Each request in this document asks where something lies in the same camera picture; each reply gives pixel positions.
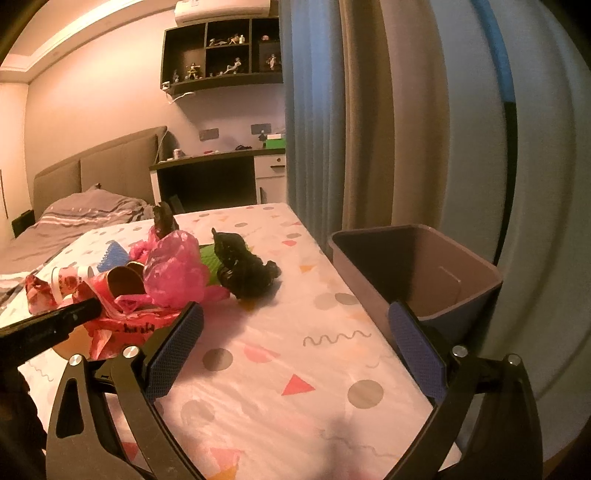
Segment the squiggly line pattern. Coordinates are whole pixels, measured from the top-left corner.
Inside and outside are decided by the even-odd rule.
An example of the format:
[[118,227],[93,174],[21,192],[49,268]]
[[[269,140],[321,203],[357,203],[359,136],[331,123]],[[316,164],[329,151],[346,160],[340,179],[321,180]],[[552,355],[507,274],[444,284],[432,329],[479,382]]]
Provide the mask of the squiggly line pattern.
[[31,362],[27,361],[27,363],[33,367],[35,369],[36,372],[40,373],[42,377],[45,377],[48,381],[53,382],[53,378],[49,378],[49,375],[43,373],[43,371],[41,371],[39,368],[37,368],[35,365],[33,365]]
[[349,447],[351,450],[354,449],[366,449],[366,450],[371,450],[372,453],[379,458],[395,458],[396,460],[399,460],[400,457],[398,455],[392,455],[391,453],[378,453],[378,451],[372,447],[371,445],[356,445],[354,443],[351,443],[350,441],[348,441],[346,438],[344,437],[337,437],[337,436],[333,436],[333,437],[329,437],[326,435],[326,430],[321,430],[320,431],[320,438],[322,438],[323,440],[327,440],[328,442],[331,442],[332,440],[337,440],[339,442],[343,442],[347,447]]
[[331,345],[334,345],[336,342],[338,342],[338,341],[339,341],[339,338],[340,338],[340,337],[342,337],[342,336],[343,336],[343,337],[345,337],[347,340],[353,340],[353,338],[355,337],[355,335],[357,335],[358,333],[360,333],[360,334],[361,334],[362,336],[364,336],[365,338],[369,338],[369,337],[371,337],[371,333],[370,333],[370,334],[368,334],[368,335],[366,335],[366,334],[365,334],[365,333],[363,333],[361,330],[355,330],[351,336],[347,335],[346,333],[340,333],[340,334],[338,334],[338,335],[336,336],[336,339],[335,339],[335,340],[331,340],[331,339],[330,339],[330,337],[329,337],[328,335],[321,335],[321,336],[320,336],[320,338],[318,339],[318,341],[316,342],[316,341],[315,341],[315,340],[314,340],[312,337],[308,336],[308,337],[304,338],[304,342],[303,342],[303,344],[304,344],[304,346],[306,346],[306,340],[309,340],[310,342],[312,342],[312,345],[314,345],[314,346],[319,346],[319,345],[322,343],[322,341],[323,341],[324,339],[326,339],[326,340],[328,340],[328,342],[329,342]]

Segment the wall shelf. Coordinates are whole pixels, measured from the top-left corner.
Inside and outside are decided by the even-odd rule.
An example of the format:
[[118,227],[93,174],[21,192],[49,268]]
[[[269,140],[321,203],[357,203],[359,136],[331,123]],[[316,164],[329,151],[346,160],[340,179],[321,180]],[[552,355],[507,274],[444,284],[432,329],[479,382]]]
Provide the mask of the wall shelf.
[[226,48],[226,47],[247,47],[249,43],[239,43],[238,45],[212,45],[211,47],[205,47],[205,50],[214,50],[215,48]]
[[[246,43],[209,46],[212,40],[228,41],[240,35],[245,37]],[[275,56],[273,69],[272,55]],[[238,72],[220,75],[233,66],[236,59],[241,62]],[[186,79],[193,63],[199,67],[203,78]],[[177,83],[173,82],[175,72],[180,78]],[[160,88],[164,82],[170,82],[165,91],[171,96],[210,88],[283,83],[279,18],[235,18],[166,30]]]

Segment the headboard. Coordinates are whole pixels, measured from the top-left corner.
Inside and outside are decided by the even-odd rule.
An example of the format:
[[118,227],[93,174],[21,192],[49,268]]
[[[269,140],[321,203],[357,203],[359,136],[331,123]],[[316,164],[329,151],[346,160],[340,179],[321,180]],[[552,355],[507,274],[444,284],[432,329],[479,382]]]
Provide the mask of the headboard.
[[56,200],[86,191],[96,183],[105,190],[154,204],[149,166],[166,160],[167,127],[142,130],[97,145],[42,170],[33,180],[35,219]]

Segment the bedsheet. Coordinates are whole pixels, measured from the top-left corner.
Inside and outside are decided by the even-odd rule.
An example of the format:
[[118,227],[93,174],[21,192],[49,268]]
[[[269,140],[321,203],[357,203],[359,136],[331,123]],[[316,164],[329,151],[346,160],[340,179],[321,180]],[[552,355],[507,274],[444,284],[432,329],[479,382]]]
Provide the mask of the bedsheet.
[[[157,399],[181,447],[211,480],[380,480],[409,447],[431,405],[293,211],[285,204],[176,217],[200,244],[211,228],[241,234],[282,275],[271,299],[206,306],[205,327],[177,381]],[[96,265],[152,221],[84,234],[41,272]],[[0,326],[28,316],[17,297]],[[21,372],[47,428],[66,361],[53,350]],[[114,395],[109,406],[130,458],[146,466]],[[444,466],[460,458],[456,446]]]

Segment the air conditioner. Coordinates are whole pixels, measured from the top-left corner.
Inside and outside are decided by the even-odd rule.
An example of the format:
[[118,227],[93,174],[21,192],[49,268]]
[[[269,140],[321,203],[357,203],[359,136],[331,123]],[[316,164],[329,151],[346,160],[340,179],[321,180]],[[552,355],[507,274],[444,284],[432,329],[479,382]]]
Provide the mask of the air conditioner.
[[183,0],[174,9],[177,25],[223,17],[268,17],[271,0]]

